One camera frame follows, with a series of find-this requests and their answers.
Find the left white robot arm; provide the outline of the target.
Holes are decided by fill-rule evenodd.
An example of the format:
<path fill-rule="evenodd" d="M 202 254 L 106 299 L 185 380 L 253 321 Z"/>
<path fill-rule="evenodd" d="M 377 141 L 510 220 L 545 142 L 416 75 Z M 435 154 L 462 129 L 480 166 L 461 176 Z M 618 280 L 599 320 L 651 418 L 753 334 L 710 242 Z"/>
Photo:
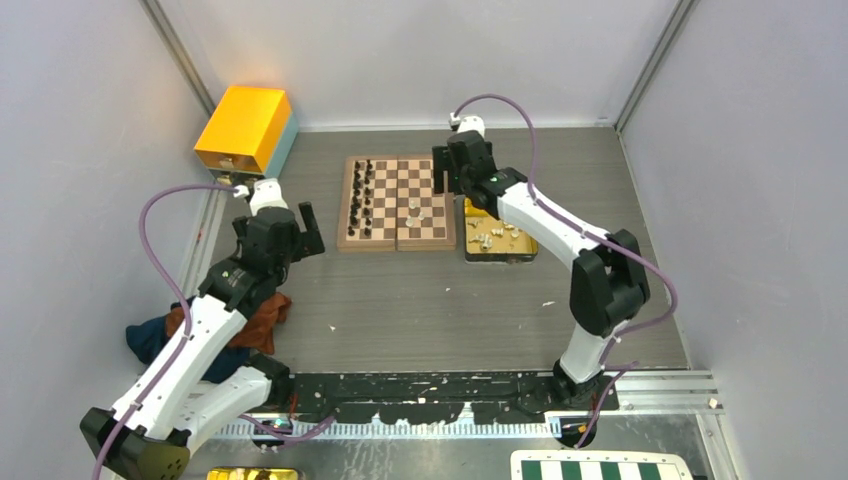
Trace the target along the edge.
<path fill-rule="evenodd" d="M 291 266 L 325 251 L 310 202 L 292 210 L 276 179 L 228 192 L 251 213 L 233 222 L 237 250 L 211 266 L 193 301 L 175 287 L 182 325 L 147 370 L 108 409 L 93 407 L 80 430 L 103 469 L 124 479 L 177 479 L 192 454 L 226 424 L 262 407 L 290 403 L 293 382 L 283 363 L 256 354 L 225 381 L 190 396 L 222 349 L 289 277 Z"/>

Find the wooden chess board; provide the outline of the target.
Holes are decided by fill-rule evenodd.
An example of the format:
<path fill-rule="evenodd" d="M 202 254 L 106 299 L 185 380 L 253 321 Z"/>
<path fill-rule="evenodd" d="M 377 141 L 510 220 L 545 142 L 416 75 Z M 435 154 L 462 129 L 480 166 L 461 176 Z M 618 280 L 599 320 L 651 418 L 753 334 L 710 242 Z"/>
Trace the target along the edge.
<path fill-rule="evenodd" d="M 341 252 L 443 251 L 457 246 L 454 197 L 433 193 L 428 156 L 352 156 L 346 159 L 336 247 Z M 414 217 L 417 199 L 424 218 Z"/>

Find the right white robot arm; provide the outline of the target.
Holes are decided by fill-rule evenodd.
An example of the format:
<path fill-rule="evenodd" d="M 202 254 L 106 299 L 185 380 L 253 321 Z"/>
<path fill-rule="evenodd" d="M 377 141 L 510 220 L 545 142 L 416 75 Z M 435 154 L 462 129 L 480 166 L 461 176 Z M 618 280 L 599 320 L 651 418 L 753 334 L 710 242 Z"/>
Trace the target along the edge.
<path fill-rule="evenodd" d="M 582 409 L 594 396 L 602 355 L 650 299 L 635 236 L 580 220 L 541 193 L 528 178 L 495 165 L 481 117 L 451 115 L 452 136 L 432 149 L 438 193 L 465 196 L 489 216 L 529 234 L 570 271 L 569 308 L 576 322 L 568 347 L 555 362 L 549 387 L 567 410 Z"/>

